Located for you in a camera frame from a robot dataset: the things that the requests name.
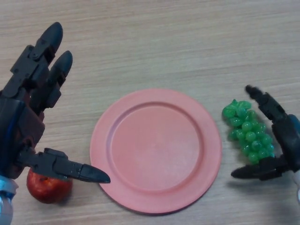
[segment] plastic fruit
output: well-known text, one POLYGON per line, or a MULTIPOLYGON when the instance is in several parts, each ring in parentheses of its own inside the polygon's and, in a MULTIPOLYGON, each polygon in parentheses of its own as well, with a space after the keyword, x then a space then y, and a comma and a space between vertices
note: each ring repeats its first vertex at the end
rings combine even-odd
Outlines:
POLYGON ((59 203, 71 192, 73 180, 58 180, 34 173, 29 169, 27 175, 27 189, 29 193, 41 203, 59 203))

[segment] grape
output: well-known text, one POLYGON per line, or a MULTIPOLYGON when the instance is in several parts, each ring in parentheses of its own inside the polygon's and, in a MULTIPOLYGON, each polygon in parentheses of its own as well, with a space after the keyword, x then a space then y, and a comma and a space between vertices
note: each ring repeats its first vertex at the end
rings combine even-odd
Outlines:
POLYGON ((252 142, 256 139, 256 135, 254 132, 249 131, 248 133, 246 133, 246 140, 249 142, 252 142))
POLYGON ((244 132, 241 129, 237 129, 237 131, 236 131, 236 137, 239 140, 242 140, 242 139, 245 139, 245 134, 244 134, 244 132))
POLYGON ((251 103, 248 101, 239 101, 237 107, 244 108, 244 109, 251 109, 251 103))
POLYGON ((256 112, 254 110, 248 110, 246 113, 246 120, 247 121, 256 120, 256 112))
POLYGON ((266 125, 262 124, 262 123, 259 123, 257 128, 256 128, 256 131, 257 130, 260 130, 260 131, 265 131, 266 130, 266 125))
POLYGON ((228 134, 229 140, 234 141, 234 140, 238 139, 237 136, 236 136, 236 132, 237 132, 237 129, 234 129, 234 130, 230 131, 230 133, 228 134))
POLYGON ((243 148, 242 148, 242 152, 245 156, 248 156, 249 153, 251 152, 251 146, 249 144, 246 144, 243 148))
POLYGON ((236 108, 232 105, 226 106, 222 111, 222 115, 228 119, 233 118, 235 116, 235 113, 236 108))
POLYGON ((242 123, 243 123, 243 120, 240 118, 237 118, 237 117, 233 117, 229 121, 230 121, 231 126, 236 127, 236 128, 239 127, 240 125, 242 125, 242 123))
POLYGON ((257 130, 254 132, 257 138, 262 138, 264 136, 264 132, 261 130, 257 130))
POLYGON ((273 152, 274 152, 274 145, 268 144, 268 145, 266 146, 266 150, 267 150, 269 153, 273 153, 273 152))
POLYGON ((256 120, 251 121, 251 122, 252 122, 252 129, 257 130, 257 128, 259 127, 259 123, 256 120))
POLYGON ((259 161, 258 155, 256 152, 250 152, 248 159, 252 164, 257 164, 259 161))
POLYGON ((251 129, 252 129, 252 123, 251 123, 251 122, 244 122, 244 123, 242 124, 242 130, 243 130, 244 132, 251 131, 251 129))
POLYGON ((271 138, 270 135, 265 134, 265 135, 262 137, 261 141, 262 141, 262 144, 263 144, 264 146, 267 146, 267 145, 269 145, 269 144, 272 143, 272 138, 271 138))
POLYGON ((266 149, 261 149, 261 150, 259 150, 259 152, 258 152, 258 158, 259 159, 262 159, 262 158, 266 158, 266 157, 268 157, 270 154, 269 154, 269 152, 266 150, 266 149))
POLYGON ((259 150, 261 150, 261 148, 263 146, 262 146, 262 143, 260 141, 253 141, 252 144, 251 144, 251 147, 254 151, 259 151, 259 150))
POLYGON ((238 117, 240 117, 241 119, 245 119, 247 117, 247 109, 245 108, 238 108, 236 110, 236 114, 238 115, 238 117))

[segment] silver metal joint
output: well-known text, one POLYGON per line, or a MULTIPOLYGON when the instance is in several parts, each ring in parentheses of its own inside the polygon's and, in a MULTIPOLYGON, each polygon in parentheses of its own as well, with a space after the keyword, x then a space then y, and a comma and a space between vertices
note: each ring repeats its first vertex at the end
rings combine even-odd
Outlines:
POLYGON ((13 197, 18 185, 14 180, 0 176, 0 224, 10 225, 13 219, 13 197))

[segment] toy grapes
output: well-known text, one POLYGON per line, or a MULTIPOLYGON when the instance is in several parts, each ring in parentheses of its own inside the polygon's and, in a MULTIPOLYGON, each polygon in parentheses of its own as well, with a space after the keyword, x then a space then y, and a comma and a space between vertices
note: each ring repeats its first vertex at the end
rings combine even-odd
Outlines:
POLYGON ((274 157, 273 140, 266 133, 266 126, 257 120, 250 102, 233 100, 223 109, 222 115, 232 127, 229 139, 239 142, 241 152, 252 164, 265 157, 274 157))

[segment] wooden table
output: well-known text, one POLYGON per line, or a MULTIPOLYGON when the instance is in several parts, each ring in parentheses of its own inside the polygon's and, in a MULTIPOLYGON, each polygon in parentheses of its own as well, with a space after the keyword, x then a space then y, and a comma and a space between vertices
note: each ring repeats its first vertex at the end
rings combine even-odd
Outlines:
POLYGON ((223 139, 218 177, 205 196, 179 213, 148 217, 113 203, 97 184, 75 182, 60 205, 33 199, 27 169, 16 180, 13 225, 297 225, 300 208, 289 175, 237 182, 243 165, 226 140, 223 107, 248 99, 247 84, 271 93, 300 116, 299 0, 2 0, 1 84, 24 47, 53 22, 64 28, 58 54, 73 68, 37 151, 50 147, 90 163, 89 145, 101 114, 120 97, 145 88, 181 91, 212 114, 223 139))

